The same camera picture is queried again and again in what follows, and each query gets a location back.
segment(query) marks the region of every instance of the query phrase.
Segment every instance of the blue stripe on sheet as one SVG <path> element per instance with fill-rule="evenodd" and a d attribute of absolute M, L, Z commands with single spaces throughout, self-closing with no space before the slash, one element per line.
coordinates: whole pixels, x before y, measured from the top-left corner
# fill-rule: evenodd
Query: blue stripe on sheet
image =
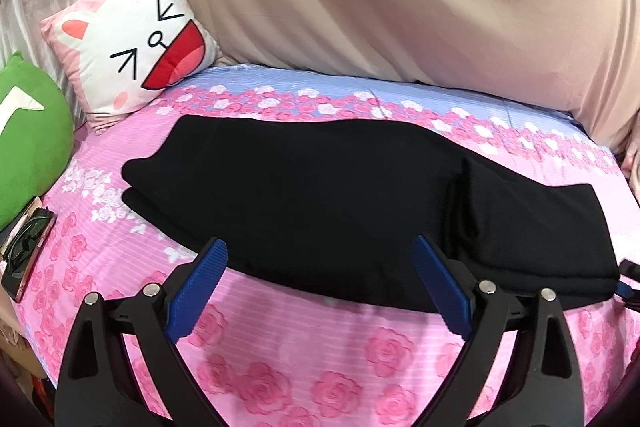
<path fill-rule="evenodd" d="M 184 87 L 187 83 L 198 88 L 221 84 L 231 94 L 260 86 L 271 86 L 278 92 L 291 93 L 312 88 L 329 97 L 344 97 L 367 91 L 380 100 L 382 105 L 401 104 L 410 100 L 437 114 L 446 114 L 454 108 L 460 108 L 479 120 L 498 118 L 518 130 L 533 125 L 543 132 L 561 133 L 579 141 L 590 141 L 571 115 L 468 90 L 354 76 L 331 76 L 311 71 L 279 70 L 252 64 L 209 68 L 179 85 Z"/>

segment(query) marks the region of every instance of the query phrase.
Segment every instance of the folded black fabric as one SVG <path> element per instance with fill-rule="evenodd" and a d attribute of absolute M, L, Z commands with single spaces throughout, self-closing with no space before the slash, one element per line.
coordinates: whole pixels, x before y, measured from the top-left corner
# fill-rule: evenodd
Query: folded black fabric
<path fill-rule="evenodd" d="M 619 272 L 604 213 L 588 188 L 515 184 L 466 158 L 450 195 L 444 250 L 510 291 L 548 286 L 580 299 L 584 288 L 585 298 L 607 299 Z"/>
<path fill-rule="evenodd" d="M 413 124 L 184 116 L 122 176 L 125 204 L 185 247 L 221 237 L 231 268 L 334 298 L 435 311 L 409 248 L 423 232 L 476 277 L 554 287 L 565 308 L 618 280 L 590 185 L 545 187 Z"/>

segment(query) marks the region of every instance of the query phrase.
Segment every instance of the pink floral bed sheet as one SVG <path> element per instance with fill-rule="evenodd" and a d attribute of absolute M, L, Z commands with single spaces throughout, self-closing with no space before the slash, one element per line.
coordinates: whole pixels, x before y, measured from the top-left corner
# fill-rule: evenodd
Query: pink floral bed sheet
<path fill-rule="evenodd" d="M 617 257 L 640 261 L 640 210 L 625 179 L 610 152 L 564 115 L 427 86 L 258 66 L 213 68 L 101 136 L 78 131 L 74 158 L 46 197 L 57 224 L 15 306 L 54 383 L 86 293 L 133 295 L 194 257 L 120 199 L 127 187 L 123 163 L 152 154 L 183 114 L 411 121 L 545 184 L 591 183 Z M 264 186 L 247 205 L 270 204 L 278 188 L 268 178 Z M 623 376 L 640 337 L 640 315 L 612 299 L 566 317 L 589 419 Z M 149 407 L 166 415 L 135 340 L 126 342 Z M 474 415 L 491 406 L 512 345 L 513 335 L 506 335 Z M 461 346 L 439 315 L 337 301 L 230 269 L 193 333 L 178 342 L 198 383 L 233 427 L 411 425 Z"/>

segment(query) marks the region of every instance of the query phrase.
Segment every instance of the pink pillow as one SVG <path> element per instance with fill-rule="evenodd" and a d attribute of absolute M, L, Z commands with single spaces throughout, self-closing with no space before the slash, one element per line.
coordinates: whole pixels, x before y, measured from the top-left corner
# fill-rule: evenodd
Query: pink pillow
<path fill-rule="evenodd" d="M 40 29 L 98 134 L 218 53 L 187 0 L 79 0 Z"/>

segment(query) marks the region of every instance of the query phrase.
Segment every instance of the black clamp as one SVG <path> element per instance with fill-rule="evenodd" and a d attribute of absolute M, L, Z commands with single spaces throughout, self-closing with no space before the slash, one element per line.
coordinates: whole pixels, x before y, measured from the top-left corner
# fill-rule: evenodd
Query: black clamp
<path fill-rule="evenodd" d="M 577 356 L 555 292 L 535 296 L 476 280 L 423 235 L 414 264 L 447 327 L 466 341 L 449 374 L 414 427 L 582 427 L 584 403 Z M 164 284 L 134 297 L 105 301 L 89 293 L 65 349 L 58 393 L 60 427 L 228 427 L 175 348 L 188 335 L 226 267 L 224 242 L 212 239 L 192 263 Z M 469 419 L 495 360 L 502 334 L 517 331 L 491 410 Z M 149 374 L 172 420 L 148 410 L 123 334 L 138 338 Z M 631 427 L 640 418 L 640 363 L 633 363 L 590 427 Z"/>
<path fill-rule="evenodd" d="M 620 263 L 620 275 L 629 277 L 629 279 L 636 282 L 640 282 L 640 265 L 624 259 Z M 629 308 L 635 312 L 640 312 L 640 291 L 631 288 L 622 281 L 618 282 L 618 288 L 616 288 L 616 295 L 622 298 L 625 303 L 625 308 Z"/>

